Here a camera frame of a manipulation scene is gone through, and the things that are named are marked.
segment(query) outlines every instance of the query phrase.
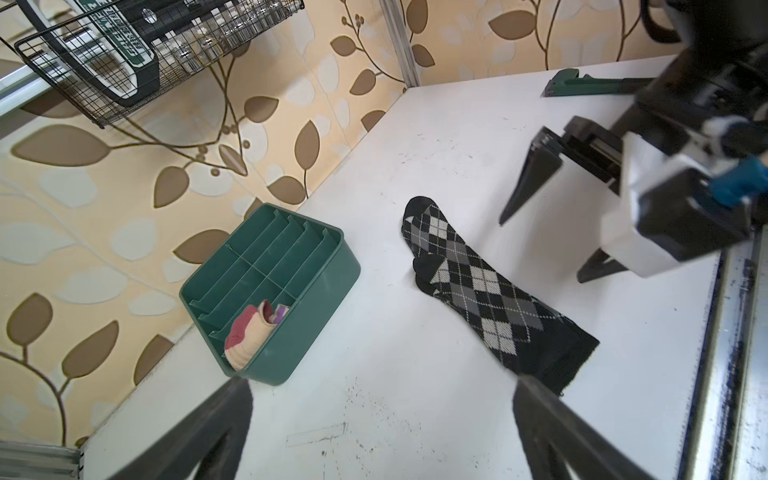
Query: black sock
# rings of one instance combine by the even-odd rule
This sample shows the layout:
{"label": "black sock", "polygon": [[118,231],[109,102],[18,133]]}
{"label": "black sock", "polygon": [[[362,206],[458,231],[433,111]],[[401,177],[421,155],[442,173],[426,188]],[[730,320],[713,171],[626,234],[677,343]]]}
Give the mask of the black sock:
{"label": "black sock", "polygon": [[437,205],[411,199],[402,234],[416,285],[459,312],[502,364],[560,394],[598,341],[499,275],[453,230]]}

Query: blue component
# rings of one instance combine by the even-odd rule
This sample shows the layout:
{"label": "blue component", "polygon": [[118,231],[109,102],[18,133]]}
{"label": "blue component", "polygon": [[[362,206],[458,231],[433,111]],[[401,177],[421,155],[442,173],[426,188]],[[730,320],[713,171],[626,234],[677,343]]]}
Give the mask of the blue component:
{"label": "blue component", "polygon": [[768,167],[757,157],[749,157],[710,182],[712,197],[726,207],[735,207],[743,197],[768,191]]}

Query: metal wire rack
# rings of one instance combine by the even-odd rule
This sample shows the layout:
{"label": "metal wire rack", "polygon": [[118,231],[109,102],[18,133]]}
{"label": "metal wire rack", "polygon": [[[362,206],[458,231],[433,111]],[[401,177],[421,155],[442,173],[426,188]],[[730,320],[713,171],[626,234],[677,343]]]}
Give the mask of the metal wire rack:
{"label": "metal wire rack", "polygon": [[73,0],[84,12],[14,49],[100,127],[114,123],[304,8],[303,0]]}

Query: wallpaper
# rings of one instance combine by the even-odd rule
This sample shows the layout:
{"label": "wallpaper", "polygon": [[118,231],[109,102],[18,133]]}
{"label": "wallpaper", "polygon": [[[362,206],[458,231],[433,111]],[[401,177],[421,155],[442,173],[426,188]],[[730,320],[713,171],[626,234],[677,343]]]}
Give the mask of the wallpaper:
{"label": "wallpaper", "polygon": [[186,278],[311,196],[401,78],[378,0],[315,0],[113,127],[54,92],[1,119],[0,439],[81,445],[190,326]]}
{"label": "wallpaper", "polygon": [[[401,0],[423,85],[678,53],[653,42],[638,0]],[[651,16],[670,22],[661,8]]]}

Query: white tabletop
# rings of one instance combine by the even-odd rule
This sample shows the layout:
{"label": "white tabletop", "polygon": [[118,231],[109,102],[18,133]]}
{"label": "white tabletop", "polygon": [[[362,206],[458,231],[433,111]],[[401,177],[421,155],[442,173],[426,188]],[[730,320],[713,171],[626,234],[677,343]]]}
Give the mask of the white tabletop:
{"label": "white tabletop", "polygon": [[[670,60],[581,72],[650,77]],[[408,90],[302,206],[344,230],[362,273],[285,384],[251,383],[238,478],[530,478],[515,375],[413,283],[400,224],[416,195],[501,274],[600,340],[563,400],[653,476],[676,475],[717,259],[577,283],[616,197],[572,162],[498,225],[542,125],[559,132],[577,114],[609,126],[631,102],[541,98],[553,74]],[[190,331],[88,443],[86,480],[117,471],[224,381]]]}

